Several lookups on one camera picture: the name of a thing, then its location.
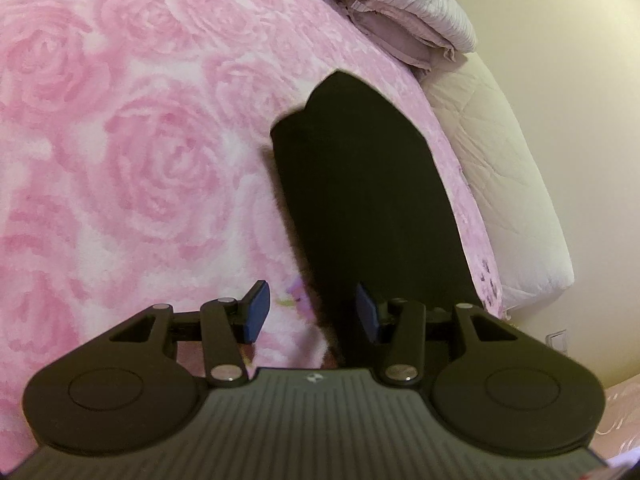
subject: rose pattern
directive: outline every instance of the rose pattern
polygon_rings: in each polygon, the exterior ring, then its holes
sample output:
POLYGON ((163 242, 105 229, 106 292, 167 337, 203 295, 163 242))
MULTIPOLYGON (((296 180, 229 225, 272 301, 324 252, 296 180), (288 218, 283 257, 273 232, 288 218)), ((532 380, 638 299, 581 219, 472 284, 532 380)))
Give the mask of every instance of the rose pattern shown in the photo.
POLYGON ((0 0, 0 30, 3 472, 35 446, 28 379, 149 304, 196 310, 267 279, 249 370, 335 366, 268 147, 336 68, 425 135, 500 315, 482 219, 428 102, 335 0, 0 0))

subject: black folded clothing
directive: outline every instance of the black folded clothing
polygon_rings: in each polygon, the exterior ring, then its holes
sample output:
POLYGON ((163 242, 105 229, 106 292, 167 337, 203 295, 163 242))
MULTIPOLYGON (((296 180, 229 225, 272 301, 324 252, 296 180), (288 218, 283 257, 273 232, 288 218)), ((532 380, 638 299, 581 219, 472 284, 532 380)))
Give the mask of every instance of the black folded clothing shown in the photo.
POLYGON ((335 72, 271 138, 287 208, 331 322, 352 317, 358 282, 382 298, 427 308, 481 304, 427 142, 382 95, 335 72))

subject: gray ribbed panel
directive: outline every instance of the gray ribbed panel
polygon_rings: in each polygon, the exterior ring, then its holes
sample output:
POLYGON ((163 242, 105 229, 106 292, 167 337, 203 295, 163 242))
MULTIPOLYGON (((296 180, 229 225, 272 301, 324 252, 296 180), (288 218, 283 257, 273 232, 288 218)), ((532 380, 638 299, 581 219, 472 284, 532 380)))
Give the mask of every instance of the gray ribbed panel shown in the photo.
POLYGON ((476 449, 441 428, 415 392, 366 370, 262 370, 214 390, 168 440, 125 456, 43 448, 10 480, 576 480, 602 462, 588 450, 518 460, 476 449))

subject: wall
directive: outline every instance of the wall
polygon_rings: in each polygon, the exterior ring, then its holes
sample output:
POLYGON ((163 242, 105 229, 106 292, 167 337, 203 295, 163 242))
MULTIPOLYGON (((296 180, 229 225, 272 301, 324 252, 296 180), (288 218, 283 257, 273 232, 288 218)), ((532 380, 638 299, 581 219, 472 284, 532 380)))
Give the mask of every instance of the wall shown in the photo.
POLYGON ((640 0, 458 0, 545 179, 576 283, 513 314, 605 386, 640 373, 640 0))

